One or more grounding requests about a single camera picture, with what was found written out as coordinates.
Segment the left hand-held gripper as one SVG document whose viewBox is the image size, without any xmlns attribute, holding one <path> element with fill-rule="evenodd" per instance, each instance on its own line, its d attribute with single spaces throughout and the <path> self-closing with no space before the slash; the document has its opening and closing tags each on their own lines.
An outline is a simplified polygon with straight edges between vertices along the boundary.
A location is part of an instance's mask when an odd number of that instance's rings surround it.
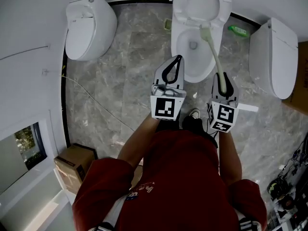
<svg viewBox="0 0 308 231">
<path fill-rule="evenodd" d="M 174 79 L 169 80 L 167 76 L 173 68 L 176 69 Z M 176 55 L 160 65 L 155 72 L 150 97 L 152 118 L 177 120 L 186 94 L 184 90 L 184 59 L 181 55 Z"/>
</svg>

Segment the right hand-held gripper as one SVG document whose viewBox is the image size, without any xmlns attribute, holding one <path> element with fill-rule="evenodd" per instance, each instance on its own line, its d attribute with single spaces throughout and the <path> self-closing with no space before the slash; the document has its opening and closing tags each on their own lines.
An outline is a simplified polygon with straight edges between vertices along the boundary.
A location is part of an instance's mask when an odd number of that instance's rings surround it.
<svg viewBox="0 0 308 231">
<path fill-rule="evenodd" d="M 239 102 L 239 89 L 228 74 L 224 73 L 227 91 L 225 96 L 220 95 L 220 82 L 218 73 L 214 74 L 212 97 L 209 100 L 208 127 L 215 131 L 228 133 L 234 126 L 240 110 L 257 113 L 257 106 Z"/>
</svg>

